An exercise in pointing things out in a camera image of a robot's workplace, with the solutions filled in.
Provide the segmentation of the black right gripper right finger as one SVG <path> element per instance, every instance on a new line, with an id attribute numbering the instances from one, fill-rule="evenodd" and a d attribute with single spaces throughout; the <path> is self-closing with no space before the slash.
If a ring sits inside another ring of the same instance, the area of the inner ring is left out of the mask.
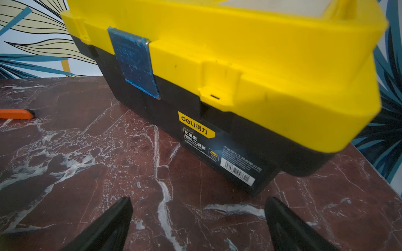
<path id="1" fill-rule="evenodd" d="M 276 251 L 337 250 L 278 198 L 266 200 L 264 213 Z"/>

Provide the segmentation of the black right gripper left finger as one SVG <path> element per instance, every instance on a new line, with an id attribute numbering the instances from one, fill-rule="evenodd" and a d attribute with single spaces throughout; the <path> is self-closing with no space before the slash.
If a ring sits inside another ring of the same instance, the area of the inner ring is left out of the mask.
<path id="1" fill-rule="evenodd" d="M 130 198 L 122 197 L 62 250 L 122 251 L 132 215 Z"/>

